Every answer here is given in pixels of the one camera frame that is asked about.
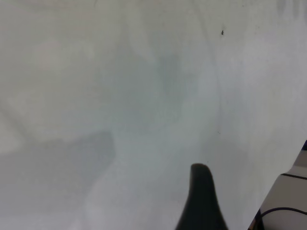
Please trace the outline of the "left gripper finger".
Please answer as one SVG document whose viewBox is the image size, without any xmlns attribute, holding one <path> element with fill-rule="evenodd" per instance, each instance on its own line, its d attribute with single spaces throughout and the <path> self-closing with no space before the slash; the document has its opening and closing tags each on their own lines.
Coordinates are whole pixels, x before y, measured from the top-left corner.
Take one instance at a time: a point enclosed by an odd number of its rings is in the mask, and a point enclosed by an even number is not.
<svg viewBox="0 0 307 230">
<path fill-rule="evenodd" d="M 213 176 L 207 165 L 191 165 L 189 194 L 176 229 L 228 229 L 218 204 Z"/>
</svg>

